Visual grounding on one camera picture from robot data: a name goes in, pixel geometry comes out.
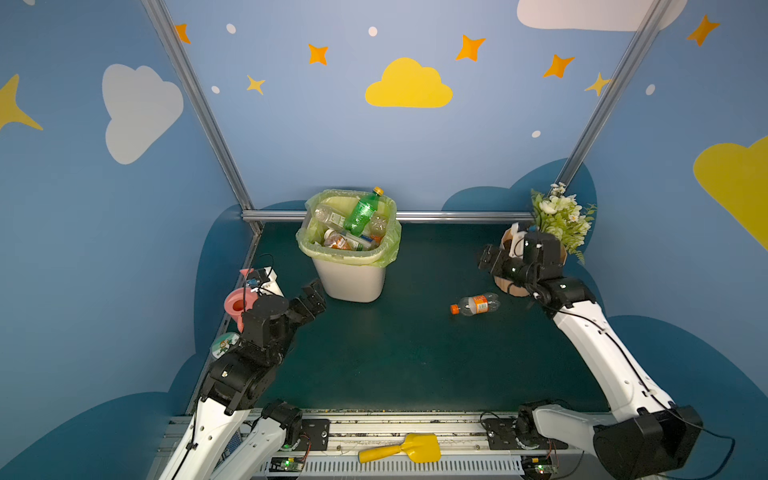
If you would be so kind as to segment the orange label bottle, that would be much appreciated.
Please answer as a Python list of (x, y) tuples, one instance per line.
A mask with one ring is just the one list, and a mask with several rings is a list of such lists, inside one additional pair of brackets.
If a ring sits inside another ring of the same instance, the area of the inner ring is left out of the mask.
[(500, 300), (497, 294), (484, 293), (461, 298), (456, 304), (450, 306), (450, 313), (452, 315), (475, 316), (494, 312), (499, 307)]

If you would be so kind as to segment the clear bottle white label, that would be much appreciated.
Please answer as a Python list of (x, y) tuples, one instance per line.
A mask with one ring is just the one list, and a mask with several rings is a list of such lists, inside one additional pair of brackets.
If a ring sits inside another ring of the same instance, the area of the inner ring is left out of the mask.
[(317, 205), (313, 210), (313, 218), (328, 228), (339, 232), (345, 230), (346, 217), (330, 205)]

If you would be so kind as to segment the green plastic bottle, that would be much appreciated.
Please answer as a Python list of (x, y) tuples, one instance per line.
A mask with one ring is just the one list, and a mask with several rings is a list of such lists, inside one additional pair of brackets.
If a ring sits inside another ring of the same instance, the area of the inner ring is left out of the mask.
[(352, 235), (359, 236), (378, 211), (383, 194), (384, 191), (380, 187), (375, 187), (371, 194), (362, 196), (346, 217), (344, 229)]

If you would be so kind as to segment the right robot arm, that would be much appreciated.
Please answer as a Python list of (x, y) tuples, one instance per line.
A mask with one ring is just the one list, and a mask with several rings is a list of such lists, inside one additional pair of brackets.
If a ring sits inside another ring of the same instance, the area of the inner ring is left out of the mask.
[(522, 253), (486, 245), (478, 266), (525, 289), (576, 348), (598, 382), (610, 411), (586, 414), (551, 403), (522, 405), (517, 443), (528, 449), (558, 440), (596, 457), (615, 479), (640, 479), (682, 468), (703, 422), (654, 382), (618, 338), (596, 296), (563, 273), (559, 240), (529, 232)]

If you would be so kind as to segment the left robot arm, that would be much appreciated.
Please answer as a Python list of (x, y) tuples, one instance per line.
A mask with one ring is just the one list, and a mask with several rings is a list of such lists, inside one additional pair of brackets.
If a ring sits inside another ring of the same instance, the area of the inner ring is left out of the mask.
[(250, 434), (227, 458), (222, 454), (274, 382), (299, 327), (326, 310), (315, 279), (288, 299), (261, 287), (241, 312), (239, 338), (214, 360), (199, 390), (196, 410), (162, 479), (250, 479), (285, 446), (299, 441), (302, 412), (282, 400), (263, 408)]

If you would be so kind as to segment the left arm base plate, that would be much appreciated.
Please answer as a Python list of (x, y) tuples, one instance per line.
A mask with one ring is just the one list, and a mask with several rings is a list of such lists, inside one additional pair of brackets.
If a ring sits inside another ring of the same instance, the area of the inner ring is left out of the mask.
[(300, 426), (288, 430), (285, 447), (290, 451), (326, 451), (331, 422), (326, 418), (303, 418)]

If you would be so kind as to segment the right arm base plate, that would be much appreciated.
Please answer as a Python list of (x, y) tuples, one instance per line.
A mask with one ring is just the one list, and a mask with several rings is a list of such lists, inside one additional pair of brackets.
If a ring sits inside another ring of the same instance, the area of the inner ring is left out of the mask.
[(480, 425), (486, 432), (491, 450), (557, 450), (568, 449), (569, 445), (559, 440), (542, 436), (532, 420), (517, 417), (482, 418)]

